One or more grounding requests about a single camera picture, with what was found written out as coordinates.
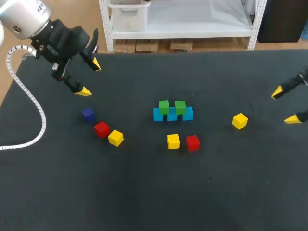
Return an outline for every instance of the white storage bin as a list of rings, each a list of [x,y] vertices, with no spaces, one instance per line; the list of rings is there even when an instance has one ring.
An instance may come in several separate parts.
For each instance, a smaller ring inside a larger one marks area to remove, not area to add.
[[[148,23],[151,2],[143,0],[110,0],[108,6],[114,17],[116,31],[144,31]]]

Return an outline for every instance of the robotic arm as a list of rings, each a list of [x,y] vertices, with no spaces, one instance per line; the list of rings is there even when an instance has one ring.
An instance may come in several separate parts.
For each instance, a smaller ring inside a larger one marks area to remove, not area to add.
[[[36,58],[43,56],[54,63],[51,75],[63,81],[74,94],[83,96],[91,93],[79,82],[73,80],[66,68],[72,57],[80,54],[85,63],[94,71],[99,71],[95,54],[98,52],[98,30],[86,47],[90,37],[77,26],[67,28],[60,20],[50,20],[51,9],[41,0],[0,0],[0,20],[17,38],[31,39],[37,50]],[[4,41],[4,30],[0,24],[0,45]]]

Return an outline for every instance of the green cube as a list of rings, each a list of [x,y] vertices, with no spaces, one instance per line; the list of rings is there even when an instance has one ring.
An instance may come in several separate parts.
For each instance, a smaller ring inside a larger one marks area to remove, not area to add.
[[[177,115],[183,115],[186,113],[185,101],[175,101],[175,113]]]
[[[159,104],[160,114],[163,114],[163,115],[169,114],[170,112],[169,100],[160,100],[158,104]]]

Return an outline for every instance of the blue cube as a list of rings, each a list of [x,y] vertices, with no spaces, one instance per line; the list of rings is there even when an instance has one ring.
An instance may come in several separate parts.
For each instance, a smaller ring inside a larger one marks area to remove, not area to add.
[[[178,120],[178,115],[175,112],[175,107],[170,107],[170,112],[167,115],[168,121],[177,121]]]
[[[183,121],[189,121],[193,119],[193,108],[186,107],[186,113],[183,115]]]
[[[81,111],[82,117],[85,119],[87,123],[92,123],[95,120],[94,111],[91,108],[86,108]]]
[[[153,108],[153,121],[154,122],[161,122],[164,120],[164,115],[159,113],[159,108]]]

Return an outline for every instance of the cardboard box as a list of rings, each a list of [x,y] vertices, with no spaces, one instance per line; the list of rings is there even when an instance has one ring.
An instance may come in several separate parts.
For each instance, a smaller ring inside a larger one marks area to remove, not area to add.
[[[177,50],[186,50],[191,51],[193,48],[193,41],[189,38],[176,38],[171,40],[170,48],[177,49]]]
[[[159,40],[157,39],[138,39],[136,51],[138,52],[157,52]]]
[[[114,51],[116,53],[135,53],[135,39],[117,39],[114,41]]]

